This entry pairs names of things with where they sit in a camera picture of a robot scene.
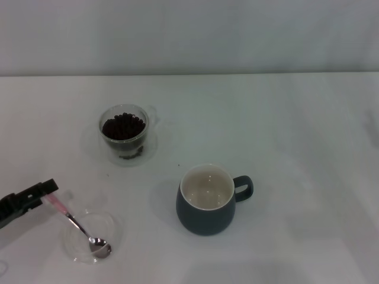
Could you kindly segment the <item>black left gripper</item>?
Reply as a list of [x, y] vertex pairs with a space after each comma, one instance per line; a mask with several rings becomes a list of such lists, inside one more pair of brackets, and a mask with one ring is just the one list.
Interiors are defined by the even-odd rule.
[[50, 179], [17, 194], [11, 193], [3, 197], [0, 201], [0, 228], [42, 205], [41, 198], [57, 191], [58, 188], [56, 182]]

